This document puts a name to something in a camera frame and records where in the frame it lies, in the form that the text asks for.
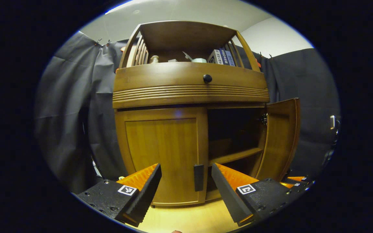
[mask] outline wooden drawer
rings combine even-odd
[[[203,76],[212,77],[210,83]],[[264,74],[212,63],[162,62],[118,69],[113,108],[209,102],[269,102]]]

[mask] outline open cabinet door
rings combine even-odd
[[[256,179],[281,181],[293,160],[300,133],[298,98],[267,105],[267,136]]]

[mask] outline closed cabinet door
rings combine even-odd
[[[205,108],[116,112],[120,151],[129,174],[160,163],[162,178],[152,205],[193,205],[206,195],[208,121]],[[201,189],[196,191],[196,183]]]
[[[300,100],[267,105],[267,135],[256,178],[281,181],[296,152],[300,133]]]

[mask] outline wooden shelf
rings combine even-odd
[[[214,200],[214,199],[217,199],[217,198],[221,198],[221,195],[220,195],[220,192],[218,191],[218,189],[215,189],[215,190],[211,190],[211,191],[207,192],[205,200],[210,201],[210,200]]]
[[[215,162],[219,163],[219,164],[232,162],[232,161],[235,161],[235,160],[238,160],[238,159],[242,159],[242,158],[246,158],[248,156],[254,155],[254,154],[256,154],[258,152],[261,152],[261,151],[263,151],[263,149],[255,147],[255,148],[251,148],[251,149],[244,150],[244,151],[241,151],[241,152],[237,152],[237,153],[234,153],[234,154],[224,155],[222,157],[214,158],[214,159],[210,160],[209,163],[208,163],[208,166],[209,167],[212,166],[212,164],[215,163]]]

